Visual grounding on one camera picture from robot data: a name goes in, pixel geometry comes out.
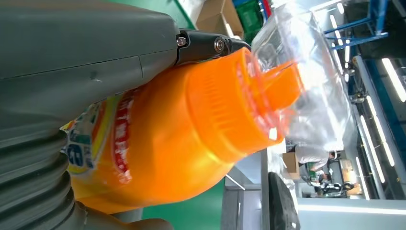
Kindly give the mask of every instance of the product label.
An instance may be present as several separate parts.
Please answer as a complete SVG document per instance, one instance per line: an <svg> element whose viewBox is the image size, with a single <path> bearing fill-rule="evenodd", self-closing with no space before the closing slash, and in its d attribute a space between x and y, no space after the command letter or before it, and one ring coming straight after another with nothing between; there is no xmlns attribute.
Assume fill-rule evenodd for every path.
<svg viewBox="0 0 406 230"><path fill-rule="evenodd" d="M76 120L61 128L68 133L68 143L62 152L68 155L71 175L96 168L111 130L117 101L117 97L112 97L92 104Z"/></svg>
<svg viewBox="0 0 406 230"><path fill-rule="evenodd" d="M122 183L131 180L128 169L127 153L129 147L130 108L133 103L133 91L124 93L118 103L113 129L113 162L121 174Z"/></svg>
<svg viewBox="0 0 406 230"><path fill-rule="evenodd" d="M71 175L84 175L99 167L101 173L116 176L121 184L132 179L127 153L134 92L95 103L61 128L68 133L62 152L68 155Z"/></svg>

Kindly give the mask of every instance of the green floor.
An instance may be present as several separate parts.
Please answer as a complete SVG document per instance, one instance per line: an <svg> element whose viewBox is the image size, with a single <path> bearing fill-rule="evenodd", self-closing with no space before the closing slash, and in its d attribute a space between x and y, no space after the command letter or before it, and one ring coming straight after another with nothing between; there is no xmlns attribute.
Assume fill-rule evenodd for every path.
<svg viewBox="0 0 406 230"><path fill-rule="evenodd" d="M110 0L113 2L128 4L145 8L152 11L163 12L171 16L179 28L194 29L189 16L181 7L178 0Z"/></svg>
<svg viewBox="0 0 406 230"><path fill-rule="evenodd" d="M144 208L142 219L165 219L175 230L220 230L224 183L225 179L190 200Z"/></svg>

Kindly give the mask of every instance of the green bin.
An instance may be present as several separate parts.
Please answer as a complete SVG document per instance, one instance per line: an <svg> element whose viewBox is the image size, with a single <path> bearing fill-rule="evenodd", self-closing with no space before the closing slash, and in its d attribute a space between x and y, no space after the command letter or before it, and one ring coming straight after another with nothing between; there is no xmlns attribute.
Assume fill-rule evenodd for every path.
<svg viewBox="0 0 406 230"><path fill-rule="evenodd" d="M244 28L244 40L248 43L254 39L264 24L264 18L257 0L247 1L236 7L238 17Z"/></svg>

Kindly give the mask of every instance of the white wall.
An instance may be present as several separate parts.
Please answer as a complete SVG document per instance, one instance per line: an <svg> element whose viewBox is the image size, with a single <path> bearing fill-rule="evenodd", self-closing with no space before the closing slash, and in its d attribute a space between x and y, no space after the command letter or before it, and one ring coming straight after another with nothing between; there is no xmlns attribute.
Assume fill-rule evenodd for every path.
<svg viewBox="0 0 406 230"><path fill-rule="evenodd" d="M261 191L245 191L242 230L260 230L261 228Z"/></svg>
<svg viewBox="0 0 406 230"><path fill-rule="evenodd" d="M254 153L235 165L252 183L261 183L261 154Z"/></svg>
<svg viewBox="0 0 406 230"><path fill-rule="evenodd" d="M406 228L405 200L299 198L298 203L301 230L322 228L328 230L402 230ZM403 215L382 214L393 210L401 212Z"/></svg>
<svg viewBox="0 0 406 230"><path fill-rule="evenodd" d="M206 0L179 0L179 3L190 17L193 24L195 24L205 1Z"/></svg>

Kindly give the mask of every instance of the metal screw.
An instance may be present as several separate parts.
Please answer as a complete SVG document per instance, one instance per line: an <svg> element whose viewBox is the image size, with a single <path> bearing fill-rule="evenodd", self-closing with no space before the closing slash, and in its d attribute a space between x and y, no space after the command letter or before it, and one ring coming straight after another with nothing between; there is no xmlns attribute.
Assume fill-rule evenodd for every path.
<svg viewBox="0 0 406 230"><path fill-rule="evenodd" d="M217 38L215 41L214 41L214 50L217 52L217 53L221 53L222 51L223 51L223 49L224 49L224 41L221 39L221 38Z"/></svg>
<svg viewBox="0 0 406 230"><path fill-rule="evenodd" d="M178 46L184 46L184 45L186 45L186 38L184 38L184 37L178 37L178 39L176 40L176 42L178 43Z"/></svg>

